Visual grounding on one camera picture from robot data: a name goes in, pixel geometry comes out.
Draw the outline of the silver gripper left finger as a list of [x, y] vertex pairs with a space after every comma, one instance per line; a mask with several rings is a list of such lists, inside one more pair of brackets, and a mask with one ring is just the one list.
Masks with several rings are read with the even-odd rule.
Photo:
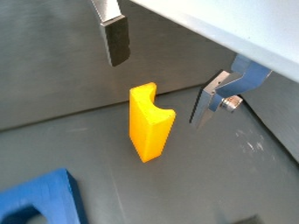
[[120, 65], [129, 57], [128, 21], [121, 14], [117, 0], [91, 0], [97, 13], [107, 60], [112, 67]]

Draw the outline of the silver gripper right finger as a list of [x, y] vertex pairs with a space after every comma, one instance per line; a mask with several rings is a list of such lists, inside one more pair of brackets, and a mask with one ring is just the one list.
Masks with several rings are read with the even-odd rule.
[[271, 73], [270, 68], [238, 54], [231, 72], [220, 70], [200, 87], [190, 124], [202, 127], [218, 109], [234, 112], [243, 102], [239, 95], [258, 88]]

